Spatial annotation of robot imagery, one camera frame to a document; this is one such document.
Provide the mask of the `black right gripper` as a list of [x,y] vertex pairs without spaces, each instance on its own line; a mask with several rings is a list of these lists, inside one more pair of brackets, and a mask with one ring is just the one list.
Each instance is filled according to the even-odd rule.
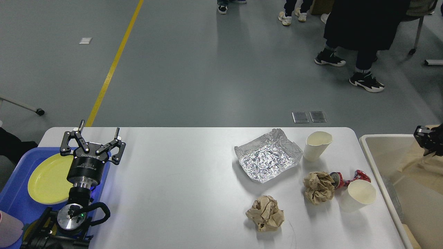
[[414,138],[418,145],[424,149],[423,156],[432,152],[435,152],[436,156],[443,156],[443,124],[431,129],[426,126],[417,126]]

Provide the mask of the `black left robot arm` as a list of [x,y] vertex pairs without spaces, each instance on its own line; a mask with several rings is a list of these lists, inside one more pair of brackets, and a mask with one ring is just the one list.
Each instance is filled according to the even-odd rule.
[[60,145],[61,156],[73,156],[64,174],[72,184],[66,204],[59,210],[46,208],[35,225],[24,232],[21,249],[87,249],[93,238],[87,235],[90,227],[110,218],[108,206],[91,195],[101,184],[106,164],[120,164],[126,143],[119,136],[120,128],[104,145],[85,141],[83,128],[84,120],[76,129],[65,132]]

